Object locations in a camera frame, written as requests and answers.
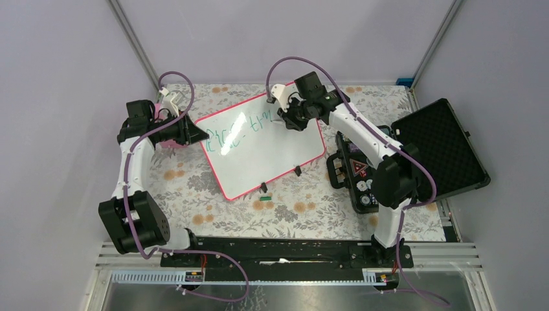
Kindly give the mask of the pink framed whiteboard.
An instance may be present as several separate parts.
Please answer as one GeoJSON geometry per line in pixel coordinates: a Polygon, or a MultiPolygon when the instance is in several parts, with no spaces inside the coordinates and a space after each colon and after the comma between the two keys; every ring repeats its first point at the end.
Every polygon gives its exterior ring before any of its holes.
{"type": "Polygon", "coordinates": [[[196,121],[210,135],[201,147],[228,201],[325,154],[318,121],[310,120],[302,132],[287,130],[271,122],[281,120],[278,108],[262,93],[196,121]]]}

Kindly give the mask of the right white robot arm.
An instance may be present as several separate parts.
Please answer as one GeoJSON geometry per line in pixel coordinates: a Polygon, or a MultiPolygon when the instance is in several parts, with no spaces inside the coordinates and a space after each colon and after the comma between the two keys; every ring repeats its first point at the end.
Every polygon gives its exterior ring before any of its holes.
{"type": "Polygon", "coordinates": [[[401,213],[412,202],[420,183],[419,164],[413,158],[418,149],[404,146],[384,134],[350,102],[339,89],[328,91],[316,72],[295,80],[299,99],[287,86],[267,87],[269,101],[279,103],[278,115],[288,130],[302,131],[312,119],[347,136],[374,168],[371,193],[379,204],[378,225],[371,250],[375,264],[387,267],[397,258],[394,247],[401,238],[401,213]]]}

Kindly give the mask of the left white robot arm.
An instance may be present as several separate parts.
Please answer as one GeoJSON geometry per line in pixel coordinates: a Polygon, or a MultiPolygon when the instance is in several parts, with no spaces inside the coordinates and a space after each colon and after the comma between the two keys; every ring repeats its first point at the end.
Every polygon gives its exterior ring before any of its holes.
{"type": "Polygon", "coordinates": [[[117,135],[122,154],[117,184],[111,198],[99,204],[98,214],[120,254],[143,254],[170,241],[167,217],[146,189],[156,146],[166,141],[191,145],[209,135],[186,110],[157,120],[150,100],[128,102],[126,109],[128,117],[117,135]]]}

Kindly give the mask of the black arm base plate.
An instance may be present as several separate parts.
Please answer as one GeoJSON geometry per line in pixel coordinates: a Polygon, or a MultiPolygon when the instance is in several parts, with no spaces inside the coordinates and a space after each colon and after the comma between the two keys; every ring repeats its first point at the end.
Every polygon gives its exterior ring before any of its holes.
{"type": "Polygon", "coordinates": [[[163,268],[197,268],[206,281],[361,281],[364,269],[413,268],[410,247],[369,240],[296,240],[194,236],[190,254],[163,255],[163,268]]]}

